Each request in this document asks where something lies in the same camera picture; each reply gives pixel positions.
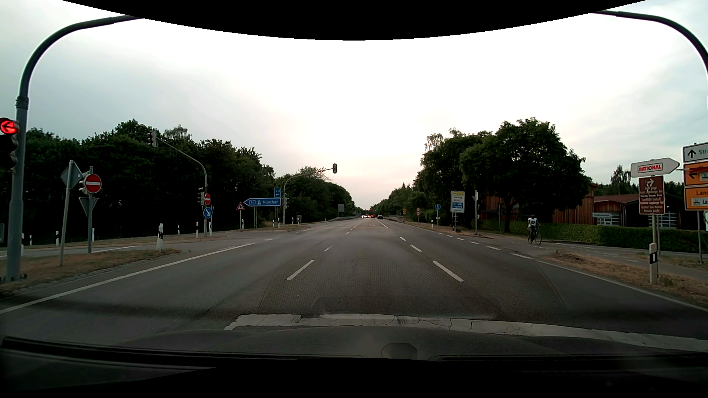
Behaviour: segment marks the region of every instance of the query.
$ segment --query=red traffic light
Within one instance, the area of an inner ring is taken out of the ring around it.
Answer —
[[[0,131],[4,134],[12,135],[20,131],[20,126],[15,120],[0,118]]]

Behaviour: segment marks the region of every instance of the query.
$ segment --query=green tree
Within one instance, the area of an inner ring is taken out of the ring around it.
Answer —
[[[502,198],[507,232],[515,205],[539,215],[575,208],[590,183],[581,167],[585,158],[563,145],[554,125],[535,118],[517,123],[505,121],[459,157],[465,184]]]

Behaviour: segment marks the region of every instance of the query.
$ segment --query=white delineator post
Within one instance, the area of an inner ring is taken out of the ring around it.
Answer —
[[[658,282],[659,259],[656,252],[656,243],[649,244],[649,283]]]
[[[157,251],[162,251],[162,223],[157,227]]]

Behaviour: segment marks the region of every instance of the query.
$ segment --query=traffic light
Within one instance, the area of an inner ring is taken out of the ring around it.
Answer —
[[[17,165],[15,150],[17,149],[17,132],[20,125],[8,118],[0,118],[0,166],[11,170]]]

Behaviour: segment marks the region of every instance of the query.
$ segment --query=cyclist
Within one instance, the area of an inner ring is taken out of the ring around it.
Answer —
[[[538,222],[536,215],[531,215],[531,217],[529,217],[529,226],[528,226],[529,238],[531,237],[532,232],[538,233],[539,225],[540,225],[540,223]]]

